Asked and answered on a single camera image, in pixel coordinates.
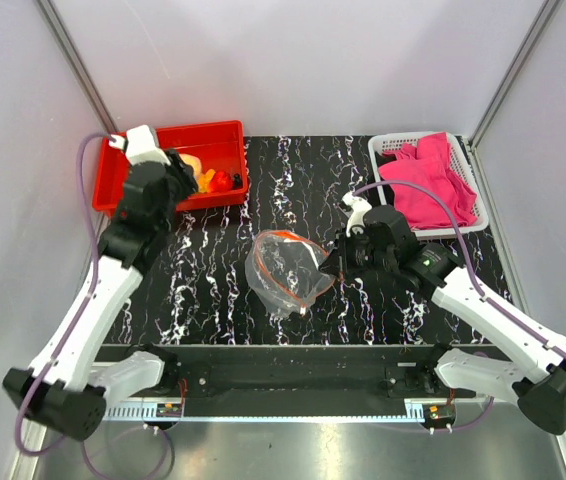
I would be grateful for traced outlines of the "peach fake fruit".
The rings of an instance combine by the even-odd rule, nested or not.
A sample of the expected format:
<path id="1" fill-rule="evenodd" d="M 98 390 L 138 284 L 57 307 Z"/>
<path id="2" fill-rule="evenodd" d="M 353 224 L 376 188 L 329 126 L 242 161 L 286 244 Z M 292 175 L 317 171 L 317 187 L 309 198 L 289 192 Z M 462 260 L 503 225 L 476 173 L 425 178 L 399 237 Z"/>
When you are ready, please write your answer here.
<path id="1" fill-rule="evenodd" d="M 196 157 L 194 155 L 189 155 L 189 154 L 181 154 L 180 158 L 185 165 L 188 165 L 189 167 L 192 168 L 193 177 L 195 179 L 198 179 L 200 177 L 200 175 L 202 174 L 201 160 L 198 157 Z"/>

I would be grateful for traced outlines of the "orange fake fruit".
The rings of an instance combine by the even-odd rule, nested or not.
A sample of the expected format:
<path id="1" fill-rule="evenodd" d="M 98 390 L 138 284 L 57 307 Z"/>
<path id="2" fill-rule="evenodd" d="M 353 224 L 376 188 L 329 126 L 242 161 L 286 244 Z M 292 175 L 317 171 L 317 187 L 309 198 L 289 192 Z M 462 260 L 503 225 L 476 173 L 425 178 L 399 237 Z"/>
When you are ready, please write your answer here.
<path id="1" fill-rule="evenodd" d="M 201 173 L 197 177 L 198 193 L 207 194 L 213 193 L 214 187 L 212 186 L 212 180 L 216 174 L 214 169 L 208 169 L 206 172 Z"/>

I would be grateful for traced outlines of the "red fake fruit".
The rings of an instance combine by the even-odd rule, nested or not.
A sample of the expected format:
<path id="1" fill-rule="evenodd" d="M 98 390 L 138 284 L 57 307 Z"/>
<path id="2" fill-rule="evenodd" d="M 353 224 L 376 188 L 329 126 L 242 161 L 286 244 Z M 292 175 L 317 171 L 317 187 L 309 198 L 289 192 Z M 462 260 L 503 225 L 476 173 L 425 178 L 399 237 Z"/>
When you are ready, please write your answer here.
<path id="1" fill-rule="evenodd" d="M 216 171 L 210 180 L 209 187 L 214 193 L 227 192 L 233 189 L 234 179 L 226 171 Z"/>

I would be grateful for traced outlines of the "clear zip top bag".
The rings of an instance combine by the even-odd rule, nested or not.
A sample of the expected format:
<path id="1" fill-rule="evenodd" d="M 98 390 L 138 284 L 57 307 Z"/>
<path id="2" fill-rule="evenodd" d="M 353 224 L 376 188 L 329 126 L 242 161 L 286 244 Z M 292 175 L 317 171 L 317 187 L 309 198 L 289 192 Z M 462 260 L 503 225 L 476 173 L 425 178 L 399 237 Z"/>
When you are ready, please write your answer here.
<path id="1" fill-rule="evenodd" d="M 265 230 L 254 239 L 245 260 L 245 276 L 268 313 L 304 316 L 334 278 L 319 271 L 328 253 L 313 241 L 287 230 Z"/>

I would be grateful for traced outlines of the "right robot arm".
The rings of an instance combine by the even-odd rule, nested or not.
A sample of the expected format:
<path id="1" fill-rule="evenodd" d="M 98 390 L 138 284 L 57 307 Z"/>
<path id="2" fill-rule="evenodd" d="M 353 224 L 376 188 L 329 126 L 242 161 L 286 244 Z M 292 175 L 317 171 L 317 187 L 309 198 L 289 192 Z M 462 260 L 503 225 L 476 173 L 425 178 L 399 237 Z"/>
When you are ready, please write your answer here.
<path id="1" fill-rule="evenodd" d="M 524 314 L 478 279 L 469 263 L 439 243 L 423 244 L 390 205 L 371 206 L 346 195 L 350 214 L 322 273 L 342 279 L 375 272 L 485 335 L 505 360 L 441 347 L 417 371 L 429 396 L 447 389 L 483 393 L 519 408 L 543 431 L 566 431 L 566 336 Z"/>

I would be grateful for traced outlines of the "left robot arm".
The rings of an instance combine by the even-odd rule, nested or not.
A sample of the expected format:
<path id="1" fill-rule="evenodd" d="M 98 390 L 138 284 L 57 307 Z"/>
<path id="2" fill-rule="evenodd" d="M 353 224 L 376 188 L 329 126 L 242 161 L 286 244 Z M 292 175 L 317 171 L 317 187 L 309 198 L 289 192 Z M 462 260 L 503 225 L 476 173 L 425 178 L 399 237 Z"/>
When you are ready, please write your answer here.
<path id="1" fill-rule="evenodd" d="M 21 419 L 84 441 L 108 408 L 144 390 L 166 396 L 177 388 L 178 357 L 158 347 L 141 346 L 99 372 L 92 366 L 125 302 L 165 248 L 176 206 L 197 189 L 192 167 L 174 149 L 131 166 L 61 325 L 27 368 L 12 367 L 4 376 L 2 387 Z"/>

